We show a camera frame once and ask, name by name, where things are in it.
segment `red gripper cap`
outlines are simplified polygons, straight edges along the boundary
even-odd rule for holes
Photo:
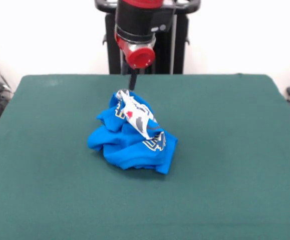
[[[150,47],[140,47],[135,51],[130,51],[126,56],[126,61],[133,69],[144,69],[150,66],[155,60],[155,52]]]

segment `green table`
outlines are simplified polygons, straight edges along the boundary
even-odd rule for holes
[[[290,108],[261,75],[142,75],[168,175],[87,148],[119,75],[23,78],[0,120],[0,240],[290,240]]]

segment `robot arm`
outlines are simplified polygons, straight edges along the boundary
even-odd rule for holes
[[[174,14],[193,13],[200,7],[200,0],[185,4],[174,0],[118,0],[116,3],[95,0],[95,3],[103,12],[116,13],[115,40],[132,70],[131,82],[132,78],[135,81],[138,69],[154,62],[155,34],[170,30]]]

